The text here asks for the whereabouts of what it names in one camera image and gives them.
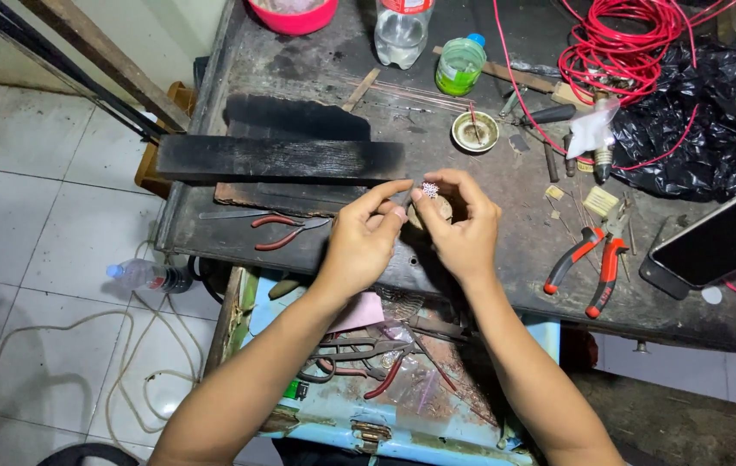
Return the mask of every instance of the red bowl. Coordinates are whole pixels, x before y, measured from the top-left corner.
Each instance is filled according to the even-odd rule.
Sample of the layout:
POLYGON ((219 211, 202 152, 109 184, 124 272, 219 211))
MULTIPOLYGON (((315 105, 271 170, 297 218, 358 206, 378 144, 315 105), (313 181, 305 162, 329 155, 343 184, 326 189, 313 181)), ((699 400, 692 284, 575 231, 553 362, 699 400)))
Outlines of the red bowl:
POLYGON ((337 12, 337 3, 337 0, 327 0, 308 12, 293 14, 274 13, 253 2, 250 2, 250 7, 273 31, 287 36, 303 36, 327 26, 337 12))

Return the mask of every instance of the metal latch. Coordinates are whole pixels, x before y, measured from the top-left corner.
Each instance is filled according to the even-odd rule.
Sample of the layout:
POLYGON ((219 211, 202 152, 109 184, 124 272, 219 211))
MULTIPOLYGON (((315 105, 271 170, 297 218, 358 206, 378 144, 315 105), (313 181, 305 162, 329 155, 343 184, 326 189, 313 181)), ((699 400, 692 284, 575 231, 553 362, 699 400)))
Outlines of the metal latch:
POLYGON ((384 425, 353 420, 351 421, 351 430, 354 432, 354 437, 362 439, 362 447, 356 449, 360 453, 376 454, 380 442, 391 438, 391 429, 384 425))

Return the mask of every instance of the fingernail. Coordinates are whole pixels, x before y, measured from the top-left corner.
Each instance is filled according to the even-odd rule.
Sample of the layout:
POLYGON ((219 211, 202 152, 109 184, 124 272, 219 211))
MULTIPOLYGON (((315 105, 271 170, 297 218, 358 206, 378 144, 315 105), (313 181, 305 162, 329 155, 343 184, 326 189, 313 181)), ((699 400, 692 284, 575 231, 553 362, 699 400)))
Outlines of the fingernail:
POLYGON ((391 211, 394 212, 395 214, 397 214, 397 217, 400 217, 401 219, 403 219, 403 223, 405 223, 406 221, 409 220, 409 216, 405 215, 405 209, 404 208, 402 208, 400 206, 397 206, 397 207, 394 207, 393 209, 391 209, 391 211))

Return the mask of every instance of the pink paper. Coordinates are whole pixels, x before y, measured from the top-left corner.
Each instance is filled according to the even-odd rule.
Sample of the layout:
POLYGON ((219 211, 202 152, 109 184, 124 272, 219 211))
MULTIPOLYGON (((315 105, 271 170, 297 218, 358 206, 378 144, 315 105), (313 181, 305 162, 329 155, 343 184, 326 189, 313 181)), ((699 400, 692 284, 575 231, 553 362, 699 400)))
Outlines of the pink paper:
POLYGON ((371 291, 364 291, 348 302, 337 320, 331 324, 327 333, 345 332, 346 330, 365 327, 384 320, 385 316, 382 314, 380 296, 371 291))

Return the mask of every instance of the white cable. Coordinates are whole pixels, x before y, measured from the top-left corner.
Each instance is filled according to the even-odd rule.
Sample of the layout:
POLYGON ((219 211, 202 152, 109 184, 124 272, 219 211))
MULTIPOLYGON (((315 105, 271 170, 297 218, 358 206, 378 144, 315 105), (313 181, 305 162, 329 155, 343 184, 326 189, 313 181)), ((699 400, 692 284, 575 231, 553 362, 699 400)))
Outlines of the white cable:
MULTIPOLYGON (((135 256, 138 257, 138 252, 141 250, 141 248, 144 246, 144 244, 147 244, 149 241, 143 241, 140 245, 138 245, 138 248, 135 249, 135 256)), ((164 262, 166 264, 169 263, 169 257, 166 255, 164 257, 164 262)), ((192 334, 192 331, 190 331, 190 328, 187 326, 187 323, 184 323, 184 320, 181 318, 181 314, 179 314, 176 311, 175 306, 173 306, 173 302, 169 299, 169 294, 166 293, 164 295, 164 298, 161 300, 161 304, 158 306, 158 310, 153 309, 149 304, 144 301, 140 296, 138 296, 135 291, 132 292, 132 295, 135 297, 135 299, 138 300, 138 302, 141 302, 144 304, 144 306, 149 309, 153 313, 153 317, 149 319, 149 323, 147 324, 144 331, 141 333, 141 335, 138 337, 138 340, 135 342, 135 347, 132 350, 132 353, 129 355, 129 358, 126 357, 127 352, 129 351, 129 343, 132 340, 132 332, 135 328, 135 319, 127 311, 121 311, 121 310, 111 310, 111 311, 104 311, 104 312, 98 312, 96 314, 92 314, 91 316, 87 316, 85 318, 82 318, 81 320, 73 323, 72 325, 68 325, 65 327, 56 326, 56 325, 35 325, 31 327, 22 327, 14 329, 11 333, 6 335, 2 342, 0 343, 0 358, 3 354, 3 350, 5 349, 6 344, 9 342, 10 338, 13 335, 19 334, 21 332, 27 332, 29 330, 72 330, 73 328, 83 324, 87 323, 93 319, 108 316, 108 315, 114 315, 114 314, 123 314, 125 318, 129 320, 129 332, 126 336, 126 343, 124 345, 124 351, 120 356, 120 364, 119 364, 119 371, 118 376, 115 379, 114 383, 112 384, 112 387, 109 390, 109 393, 106 395, 106 401, 104 402, 104 417, 106 418, 106 429, 109 431, 110 437, 112 438, 112 441, 114 444, 116 444, 119 448, 122 450, 125 450, 124 445, 118 440, 118 438, 114 434, 114 429, 112 429, 112 422, 110 417, 110 401, 112 398, 112 394, 115 391, 115 388, 118 388, 121 392, 121 395, 123 395, 124 400, 126 401, 127 406, 129 406, 129 409, 132 410, 132 414, 135 416, 135 419, 138 421, 138 424, 141 426, 141 429, 143 429, 147 434, 155 434, 156 432, 160 432, 163 427, 148 427, 144 420, 141 418, 141 415, 138 413, 138 410, 135 408, 135 404, 133 403, 132 399, 127 395, 125 388, 123 387, 123 377, 126 373, 126 371, 129 369, 129 365, 132 363, 133 359, 135 359, 135 354, 138 352, 138 348, 141 344, 141 341, 144 339, 144 336, 149 331, 149 328, 152 326, 153 322, 155 322, 155 319, 158 318, 161 320, 161 322, 164 323, 164 325, 167 326, 167 329, 170 331, 171 334, 173 334, 173 337, 175 338, 175 341, 178 343, 178 345, 181 347, 181 349, 184 352, 184 355, 187 357, 187 363, 190 366, 190 374, 184 374, 182 372, 174 371, 171 369, 162 369, 160 371, 155 371, 152 374, 149 374, 144 378, 144 386, 143 386, 143 392, 144 392, 144 401, 149 408, 149 410, 153 413, 153 415, 162 420, 163 422, 166 422, 169 420, 168 416, 165 416, 157 411, 152 406, 152 403, 149 401, 149 395, 147 391, 147 384, 148 380, 151 379, 153 376, 157 376, 160 374, 166 374, 170 376, 176 376, 181 379, 184 379, 185 381, 189 381, 192 383, 192 388, 195 388, 199 377, 201 376, 201 369, 204 364, 204 351, 201 349, 201 346, 198 344, 198 341, 195 337, 195 335, 192 334), (170 323, 167 322, 166 318, 164 317, 162 312, 159 312, 160 309, 164 308, 164 303, 169 303, 169 308, 173 311, 173 314, 178 318, 178 322, 181 323, 182 327, 184 327, 184 330, 187 332, 187 335, 189 335, 190 339, 195 343, 196 348, 198 349, 198 365, 195 365, 193 363, 192 358, 190 357, 190 353, 187 351, 187 347, 184 345, 184 342, 181 340, 181 338, 178 336, 178 334, 173 329, 173 326, 170 325, 170 323)))

